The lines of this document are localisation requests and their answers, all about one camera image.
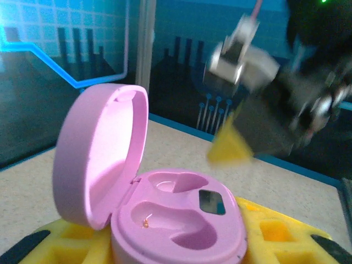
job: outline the earbud charging case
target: earbud charging case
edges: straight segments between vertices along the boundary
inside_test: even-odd
[[[137,175],[148,116],[147,93],[139,86],[99,84],[79,96],[56,147],[59,214],[95,230],[110,224],[116,263],[241,263],[246,230],[224,185],[185,169]],[[209,213],[212,204],[223,204],[221,212]]]

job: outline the yellow object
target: yellow object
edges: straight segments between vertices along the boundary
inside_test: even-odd
[[[330,239],[327,233],[248,200],[236,200],[247,228],[242,264],[338,264],[310,237]],[[36,232],[41,230],[51,233],[20,264],[113,264],[110,227],[95,232],[60,219]]]
[[[249,160],[254,155],[245,139],[233,127],[235,117],[236,113],[231,114],[215,136],[213,145],[207,154],[210,164],[227,165],[243,162]]]

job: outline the yellow triangular piece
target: yellow triangular piece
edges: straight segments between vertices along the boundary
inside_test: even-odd
[[[235,116],[235,113],[229,116],[214,139],[213,145],[207,154],[208,162],[212,165],[243,162],[254,155],[245,139],[233,127]]]

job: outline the red wire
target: red wire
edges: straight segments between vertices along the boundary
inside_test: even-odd
[[[252,15],[251,15],[252,19],[257,19],[260,8],[262,6],[262,2],[263,2],[263,0],[257,0],[257,3],[255,4]]]

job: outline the robotic arm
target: robotic arm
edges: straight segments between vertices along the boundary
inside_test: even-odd
[[[251,45],[255,16],[243,16],[206,64],[203,81],[215,92],[233,97],[243,85],[250,93],[232,122],[254,154],[290,154],[308,144],[352,95],[352,1],[288,0],[288,6],[290,46],[299,39],[316,47],[300,69],[280,67]]]

